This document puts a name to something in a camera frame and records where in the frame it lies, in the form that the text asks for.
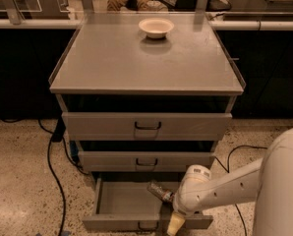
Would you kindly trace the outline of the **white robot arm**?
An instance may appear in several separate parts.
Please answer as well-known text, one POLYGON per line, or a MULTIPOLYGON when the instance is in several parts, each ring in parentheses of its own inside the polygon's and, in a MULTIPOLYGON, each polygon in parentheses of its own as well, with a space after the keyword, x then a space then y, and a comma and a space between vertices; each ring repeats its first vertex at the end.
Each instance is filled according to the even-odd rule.
POLYGON ((190 166, 173 199, 167 228, 175 236, 195 212, 255 202, 253 236, 293 236, 293 129, 277 137, 264 157, 218 179, 190 166))

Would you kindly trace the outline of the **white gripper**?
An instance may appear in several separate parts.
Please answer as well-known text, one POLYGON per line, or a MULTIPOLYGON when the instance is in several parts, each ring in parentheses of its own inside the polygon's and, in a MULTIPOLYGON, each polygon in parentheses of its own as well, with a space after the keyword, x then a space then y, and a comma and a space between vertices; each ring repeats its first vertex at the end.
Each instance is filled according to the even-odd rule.
POLYGON ((190 166, 173 199, 173 209, 167 227, 168 236, 176 236, 185 223, 184 216, 191 216, 202 207, 202 184, 211 180, 211 172, 204 166, 190 166))

